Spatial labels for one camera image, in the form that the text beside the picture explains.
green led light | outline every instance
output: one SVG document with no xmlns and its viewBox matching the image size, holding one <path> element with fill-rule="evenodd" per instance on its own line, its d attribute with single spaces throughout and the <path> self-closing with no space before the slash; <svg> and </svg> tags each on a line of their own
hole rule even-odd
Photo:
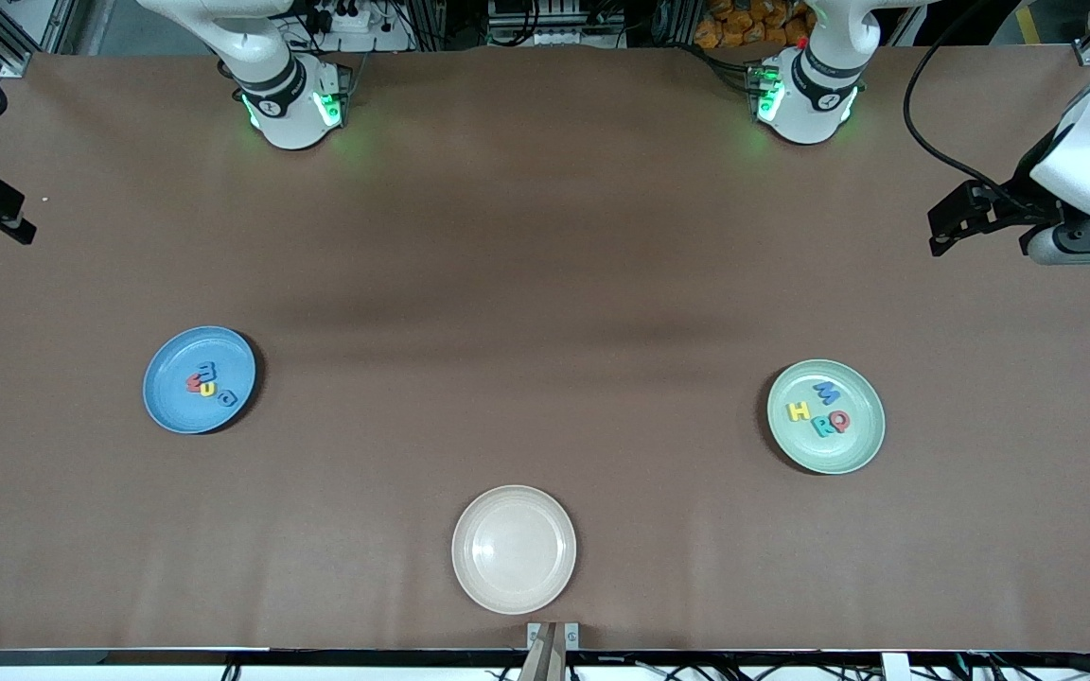
<svg viewBox="0 0 1090 681">
<path fill-rule="evenodd" d="M 255 118 L 255 109 L 251 107 L 251 102 L 247 102 L 246 95 L 242 96 L 242 104 L 246 106 L 246 112 L 251 113 L 251 127 L 259 130 L 259 119 Z"/>
<path fill-rule="evenodd" d="M 848 95 L 848 102 L 844 104 L 844 113 L 839 117 L 839 122 L 848 120 L 848 117 L 851 115 L 851 104 L 857 99 L 858 92 L 860 92 L 859 87 L 852 87 L 851 94 Z"/>
<path fill-rule="evenodd" d="M 325 122 L 327 127 L 334 127 L 341 121 L 341 115 L 339 115 L 339 105 L 334 100 L 332 95 L 322 96 L 319 94 L 314 94 L 314 102 L 319 108 L 319 113 L 322 113 L 322 122 Z"/>
<path fill-rule="evenodd" d="M 760 99 L 760 118 L 761 120 L 771 121 L 776 118 L 776 109 L 779 108 L 779 102 L 785 98 L 785 84 L 776 83 L 776 87 L 770 92 L 768 95 L 762 96 Z"/>
</svg>

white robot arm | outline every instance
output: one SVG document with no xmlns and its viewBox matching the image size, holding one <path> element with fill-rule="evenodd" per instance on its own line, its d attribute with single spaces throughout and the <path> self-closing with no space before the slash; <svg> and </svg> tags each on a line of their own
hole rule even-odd
<svg viewBox="0 0 1090 681">
<path fill-rule="evenodd" d="M 753 99 L 758 119 L 799 144 L 823 142 L 848 120 L 857 82 L 881 38 L 873 10 L 928 1 L 807 3 L 818 16 L 809 42 L 785 48 L 749 70 L 749 85 L 760 92 Z M 959 21 L 966 19 L 964 14 Z M 1090 263 L 1090 85 L 1069 104 L 1056 129 L 1025 155 L 1013 180 L 995 185 L 983 178 L 974 174 L 928 212 L 933 255 L 973 233 L 1025 224 L 1033 229 L 1021 246 L 1034 260 Z"/>
<path fill-rule="evenodd" d="M 1016 165 L 1012 180 L 998 189 L 965 182 L 928 211 L 928 221 L 933 255 L 974 233 L 1029 226 L 1020 240 L 1029 258 L 1090 263 L 1090 85 Z"/>
<path fill-rule="evenodd" d="M 804 47 L 787 47 L 753 70 L 765 93 L 756 115 L 785 139 L 816 144 L 851 113 L 857 82 L 882 36 L 873 10 L 935 0 L 807 0 L 818 23 Z"/>
<path fill-rule="evenodd" d="M 293 54 L 269 16 L 291 0 L 138 0 L 186 27 L 221 58 L 251 125 L 281 149 L 304 149 L 342 125 L 350 69 Z"/>
</svg>

green plate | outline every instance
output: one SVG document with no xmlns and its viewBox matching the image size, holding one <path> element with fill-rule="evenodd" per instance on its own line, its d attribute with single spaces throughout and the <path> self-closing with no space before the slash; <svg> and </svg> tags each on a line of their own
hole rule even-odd
<svg viewBox="0 0 1090 681">
<path fill-rule="evenodd" d="M 882 449 L 886 413 L 877 391 L 851 367 L 804 361 L 776 376 L 768 427 L 797 464 L 841 475 L 860 470 Z"/>
</svg>

table surface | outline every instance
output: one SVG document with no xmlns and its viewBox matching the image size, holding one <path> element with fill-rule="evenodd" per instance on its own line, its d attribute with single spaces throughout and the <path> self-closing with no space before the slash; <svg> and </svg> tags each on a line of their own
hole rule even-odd
<svg viewBox="0 0 1090 681">
<path fill-rule="evenodd" d="M 818 147 L 679 51 L 373 57 L 303 153 L 211 58 L 38 57 L 0 177 L 0 647 L 1090 648 L 1090 268 L 1018 232 L 928 255 L 964 178 L 900 122 L 879 51 Z M 1090 78 L 1067 48 L 950 48 L 915 112 L 1007 177 Z M 155 425 L 148 358 L 254 338 L 254 410 Z M 889 430 L 791 469 L 761 401 L 832 357 Z M 449 561 L 462 509 L 531 484 L 574 520 L 553 605 L 502 617 Z"/>
</svg>

yellow letter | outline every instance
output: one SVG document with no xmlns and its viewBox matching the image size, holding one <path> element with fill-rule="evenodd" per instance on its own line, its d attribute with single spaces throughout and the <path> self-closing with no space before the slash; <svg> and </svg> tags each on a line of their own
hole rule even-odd
<svg viewBox="0 0 1090 681">
<path fill-rule="evenodd" d="M 788 405 L 788 418 L 790 421 L 810 418 L 810 406 L 806 405 L 806 402 L 799 402 L 796 405 Z"/>
</svg>

